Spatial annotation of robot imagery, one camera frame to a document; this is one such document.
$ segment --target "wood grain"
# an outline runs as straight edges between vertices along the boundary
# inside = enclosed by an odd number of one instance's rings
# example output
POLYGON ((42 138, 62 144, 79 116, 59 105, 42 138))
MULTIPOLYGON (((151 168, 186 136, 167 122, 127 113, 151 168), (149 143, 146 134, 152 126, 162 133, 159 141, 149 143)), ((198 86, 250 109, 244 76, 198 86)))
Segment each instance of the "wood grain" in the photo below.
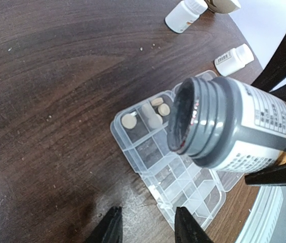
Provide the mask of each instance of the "wood grain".
MULTIPOLYGON (((82 242, 113 205, 124 242, 174 242, 110 122, 246 43, 211 12, 171 32, 176 4, 0 1, 0 242, 82 242)), ((251 83, 260 71, 256 60, 233 77, 251 83)), ((237 237, 256 194, 242 182, 228 193, 207 230, 215 242, 237 237)))

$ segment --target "pill box compartment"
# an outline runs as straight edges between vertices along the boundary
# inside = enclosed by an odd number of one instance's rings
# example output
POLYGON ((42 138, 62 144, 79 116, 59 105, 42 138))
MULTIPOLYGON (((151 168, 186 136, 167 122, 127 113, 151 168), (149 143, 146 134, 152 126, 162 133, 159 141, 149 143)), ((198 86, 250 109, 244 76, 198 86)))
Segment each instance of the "pill box compartment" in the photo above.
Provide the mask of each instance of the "pill box compartment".
MULTIPOLYGON (((212 71, 205 73, 208 78, 215 75, 212 71)), ((198 167, 186 155, 179 156, 170 152, 167 145, 167 116, 163 117, 162 127, 152 129, 148 126, 148 118, 142 111, 142 106, 150 105, 153 99, 162 97, 164 103, 171 107, 178 87, 119 112, 110 129, 170 226, 174 229, 176 208, 186 207, 200 226, 206 229, 224 204, 225 192, 231 189, 239 178, 236 175, 221 175, 225 180, 224 188, 216 172, 198 167), (125 129, 120 121, 121 117, 128 113, 137 118, 137 125, 131 130, 125 129)))

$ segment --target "pill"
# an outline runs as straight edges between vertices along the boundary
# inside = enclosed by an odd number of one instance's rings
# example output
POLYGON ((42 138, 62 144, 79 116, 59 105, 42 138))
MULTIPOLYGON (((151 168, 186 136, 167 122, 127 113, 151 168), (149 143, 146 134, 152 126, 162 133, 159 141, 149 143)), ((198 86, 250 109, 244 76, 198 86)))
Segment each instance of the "pill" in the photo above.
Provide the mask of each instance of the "pill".
POLYGON ((142 105, 142 112, 147 118, 155 115, 155 111, 149 103, 142 105))
POLYGON ((170 108, 166 104, 160 105, 157 111, 161 116, 167 116, 168 114, 170 114, 170 108))
POLYGON ((137 124, 137 119, 135 116, 126 114, 121 118, 121 124, 124 128, 133 129, 137 124))
POLYGON ((159 105, 162 105, 163 103, 164 103, 164 100, 161 97, 156 98, 156 99, 151 101, 152 106, 159 106, 159 105))
POLYGON ((154 116, 148 119, 148 125, 152 129, 160 128, 163 124, 163 119, 159 114, 155 114, 154 116))

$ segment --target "white label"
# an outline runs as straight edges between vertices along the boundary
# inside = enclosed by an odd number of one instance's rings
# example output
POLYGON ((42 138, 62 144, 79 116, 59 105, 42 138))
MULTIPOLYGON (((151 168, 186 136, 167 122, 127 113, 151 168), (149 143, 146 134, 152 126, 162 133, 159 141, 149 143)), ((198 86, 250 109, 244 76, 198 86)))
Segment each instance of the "white label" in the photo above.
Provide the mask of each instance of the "white label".
POLYGON ((242 96, 241 125, 286 138, 286 103, 257 88, 235 82, 242 96))
POLYGON ((213 169, 252 173, 274 164, 279 158, 279 154, 280 151, 277 149, 236 141, 228 156, 213 169))
POLYGON ((228 60, 229 58, 232 57, 232 54, 230 53, 230 51, 224 53, 223 55, 219 56, 218 58, 216 58, 215 64, 218 65, 226 60, 228 60))

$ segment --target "white cap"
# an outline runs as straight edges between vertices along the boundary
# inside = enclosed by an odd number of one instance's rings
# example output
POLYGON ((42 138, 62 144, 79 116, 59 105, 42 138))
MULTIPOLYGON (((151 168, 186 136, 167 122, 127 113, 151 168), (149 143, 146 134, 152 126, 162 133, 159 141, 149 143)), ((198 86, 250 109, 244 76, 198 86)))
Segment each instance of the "white cap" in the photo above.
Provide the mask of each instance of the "white cap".
POLYGON ((194 14, 202 14, 207 10, 208 5, 204 0, 184 0, 187 8, 194 14))
POLYGON ((236 54, 244 65, 254 61, 253 53, 246 44, 237 47, 236 54))

